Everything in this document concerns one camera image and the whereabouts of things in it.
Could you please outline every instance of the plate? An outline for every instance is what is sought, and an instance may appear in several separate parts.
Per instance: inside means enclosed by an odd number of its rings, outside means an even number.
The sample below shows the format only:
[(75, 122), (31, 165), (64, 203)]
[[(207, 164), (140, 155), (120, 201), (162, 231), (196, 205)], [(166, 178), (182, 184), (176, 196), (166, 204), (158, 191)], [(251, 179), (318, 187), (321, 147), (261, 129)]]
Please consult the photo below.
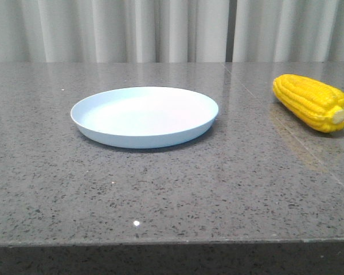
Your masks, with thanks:
[(212, 126), (218, 105), (185, 89), (132, 87), (98, 93), (71, 109), (78, 129), (96, 142), (159, 148), (192, 140)]

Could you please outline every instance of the corn cob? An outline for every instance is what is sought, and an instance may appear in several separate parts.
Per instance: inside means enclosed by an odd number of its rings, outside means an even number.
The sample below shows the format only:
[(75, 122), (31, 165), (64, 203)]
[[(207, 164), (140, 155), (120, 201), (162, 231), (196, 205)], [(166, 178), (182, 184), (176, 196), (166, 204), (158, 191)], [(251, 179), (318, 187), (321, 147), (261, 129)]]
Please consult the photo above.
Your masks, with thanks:
[(344, 128), (344, 93), (318, 80), (283, 74), (273, 82), (275, 96), (298, 118), (321, 132)]

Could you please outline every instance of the countertop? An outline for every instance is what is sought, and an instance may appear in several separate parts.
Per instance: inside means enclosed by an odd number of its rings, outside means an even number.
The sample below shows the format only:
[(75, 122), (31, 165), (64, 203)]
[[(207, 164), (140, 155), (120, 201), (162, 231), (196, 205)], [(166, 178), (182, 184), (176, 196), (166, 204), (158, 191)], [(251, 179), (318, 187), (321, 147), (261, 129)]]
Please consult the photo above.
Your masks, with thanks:
[[(344, 129), (285, 109), (283, 73), (344, 91), (344, 62), (0, 63), (0, 248), (344, 242)], [(135, 86), (193, 90), (220, 111), (166, 148), (79, 132), (74, 104)]]

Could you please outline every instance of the curtain fold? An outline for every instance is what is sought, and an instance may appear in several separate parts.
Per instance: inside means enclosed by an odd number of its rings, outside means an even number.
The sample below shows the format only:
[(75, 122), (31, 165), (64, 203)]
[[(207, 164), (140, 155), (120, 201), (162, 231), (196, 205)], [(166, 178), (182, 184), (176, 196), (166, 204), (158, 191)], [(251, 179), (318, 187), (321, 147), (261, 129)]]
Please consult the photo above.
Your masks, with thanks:
[(0, 62), (232, 60), (344, 61), (344, 0), (0, 0)]
[(233, 61), (327, 60), (344, 61), (344, 0), (237, 1)]

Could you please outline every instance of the white plate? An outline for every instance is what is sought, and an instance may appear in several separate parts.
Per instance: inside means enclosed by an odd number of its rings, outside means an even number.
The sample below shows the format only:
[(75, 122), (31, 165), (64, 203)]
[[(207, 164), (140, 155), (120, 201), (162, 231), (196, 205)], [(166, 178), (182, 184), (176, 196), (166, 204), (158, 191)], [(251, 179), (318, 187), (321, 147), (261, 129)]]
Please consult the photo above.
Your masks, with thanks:
[(197, 92), (134, 87), (87, 97), (71, 110), (80, 132), (99, 143), (124, 148), (158, 148), (206, 132), (218, 105)]

